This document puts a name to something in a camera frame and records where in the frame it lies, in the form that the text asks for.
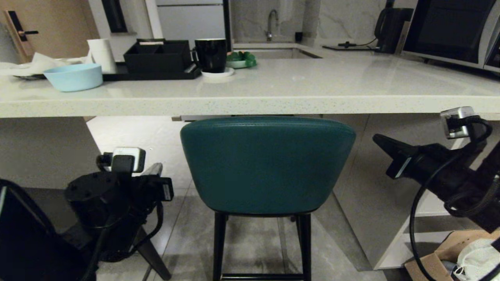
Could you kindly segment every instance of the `chair backrest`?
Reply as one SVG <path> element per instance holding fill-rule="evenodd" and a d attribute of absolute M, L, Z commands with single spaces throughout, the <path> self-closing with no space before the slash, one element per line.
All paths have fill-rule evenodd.
<path fill-rule="evenodd" d="M 356 133 L 343 123 L 301 117 L 230 117 L 180 131 L 194 184 L 220 212 L 311 212 L 328 198 Z"/>

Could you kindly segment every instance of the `door handle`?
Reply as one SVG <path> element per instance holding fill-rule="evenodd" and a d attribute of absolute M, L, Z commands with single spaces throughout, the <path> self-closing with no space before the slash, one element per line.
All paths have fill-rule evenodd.
<path fill-rule="evenodd" d="M 17 31 L 17 34 L 19 34 L 19 36 L 25 36 L 25 35 L 31 35 L 31 34 L 38 34 L 38 30 L 32 30 L 32 31 L 22 31 L 22 30 L 19 30 Z"/>
<path fill-rule="evenodd" d="M 15 28 L 15 31 L 17 32 L 17 35 L 19 36 L 19 39 L 22 42 L 28 41 L 28 38 L 26 38 L 26 35 L 32 35 L 32 34 L 38 34 L 38 30 L 31 30 L 31 31 L 24 31 L 23 26 L 21 25 L 21 22 L 19 21 L 18 15 L 16 14 L 15 11 L 13 10 L 8 10 L 6 11 L 6 15 L 10 18 L 10 21 L 12 25 Z"/>

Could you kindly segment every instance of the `paper towel roll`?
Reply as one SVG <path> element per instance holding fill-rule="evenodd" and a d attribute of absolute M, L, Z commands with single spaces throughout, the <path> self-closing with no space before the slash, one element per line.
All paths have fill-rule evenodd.
<path fill-rule="evenodd" d="M 111 45 L 108 39 L 87 40 L 89 53 L 96 64 L 102 66 L 103 74 L 113 74 L 117 72 L 117 64 L 111 52 Z"/>

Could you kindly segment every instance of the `white countertop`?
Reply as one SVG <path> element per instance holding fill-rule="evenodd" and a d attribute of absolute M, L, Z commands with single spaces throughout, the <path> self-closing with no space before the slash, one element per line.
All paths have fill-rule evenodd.
<path fill-rule="evenodd" d="M 115 81 L 59 92 L 47 80 L 0 77 L 0 118 L 126 115 L 438 113 L 472 106 L 500 119 L 500 79 L 372 52 L 296 44 L 323 59 L 261 59 L 221 80 Z"/>

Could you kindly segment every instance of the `wooden door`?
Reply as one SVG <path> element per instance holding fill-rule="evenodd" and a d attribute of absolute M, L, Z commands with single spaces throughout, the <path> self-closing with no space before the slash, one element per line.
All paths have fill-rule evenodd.
<path fill-rule="evenodd" d="M 0 24 L 9 30 L 23 63 L 30 62 L 34 52 L 52 58 L 84 57 L 87 40 L 99 38 L 88 0 L 0 0 L 0 10 Z M 27 32 L 25 39 L 7 11 L 15 12 Z"/>

